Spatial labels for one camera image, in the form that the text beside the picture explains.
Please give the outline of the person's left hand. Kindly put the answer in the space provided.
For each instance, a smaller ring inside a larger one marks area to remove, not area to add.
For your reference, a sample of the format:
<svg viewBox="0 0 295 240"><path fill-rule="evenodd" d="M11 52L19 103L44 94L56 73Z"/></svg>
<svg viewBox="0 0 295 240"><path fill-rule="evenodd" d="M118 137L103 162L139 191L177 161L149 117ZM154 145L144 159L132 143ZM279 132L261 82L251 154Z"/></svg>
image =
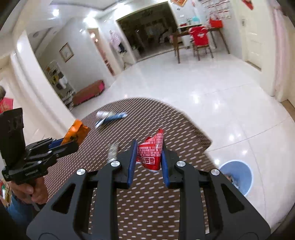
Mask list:
<svg viewBox="0 0 295 240"><path fill-rule="evenodd" d="M34 186L30 184L17 185L14 181L10 181L9 185L15 196L24 203L32 202L43 205L48 200L48 190L44 182L44 177L35 180Z"/></svg>

